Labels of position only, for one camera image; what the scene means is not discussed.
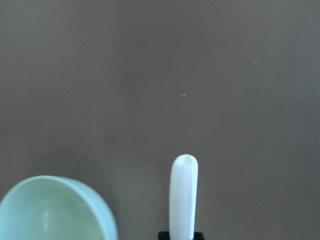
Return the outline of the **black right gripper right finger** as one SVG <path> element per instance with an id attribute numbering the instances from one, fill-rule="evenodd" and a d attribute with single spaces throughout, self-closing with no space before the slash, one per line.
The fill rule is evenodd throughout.
<path id="1" fill-rule="evenodd" d="M 204 234 L 202 232 L 194 232 L 193 240 L 204 240 Z"/>

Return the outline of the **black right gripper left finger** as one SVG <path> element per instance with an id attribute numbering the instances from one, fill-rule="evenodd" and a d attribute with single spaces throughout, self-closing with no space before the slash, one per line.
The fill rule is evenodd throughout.
<path id="1" fill-rule="evenodd" d="M 168 231 L 160 231 L 158 233 L 158 240 L 170 240 L 170 233 Z"/>

